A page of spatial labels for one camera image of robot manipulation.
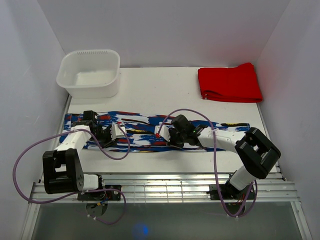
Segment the patterned fabric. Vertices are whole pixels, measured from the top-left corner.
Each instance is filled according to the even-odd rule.
[[[124,111],[109,111],[109,112],[99,112],[98,122],[103,126],[109,126],[112,123],[122,122],[125,125],[127,135],[130,140],[130,151],[131,152],[164,152],[171,150],[179,150],[186,152],[212,152],[212,147],[198,147],[191,146],[188,143],[184,144],[182,149],[167,146],[166,141],[161,138],[156,138],[155,127],[160,125],[166,115],[142,115],[140,113],[134,112],[124,112]],[[63,132],[70,131],[71,123],[81,120],[83,117],[79,113],[68,113],[64,116],[64,129]],[[172,126],[171,120],[174,116],[168,118],[165,123],[166,126]],[[209,123],[206,120],[192,120],[193,125],[206,125]],[[226,131],[248,131],[250,125],[248,123],[217,123],[212,122],[215,128]],[[66,136],[60,137],[60,143]],[[98,149],[95,141],[89,140],[84,148],[88,149]],[[128,150],[128,143],[125,137],[119,138],[117,142],[108,148],[107,151],[114,152],[126,152]]]

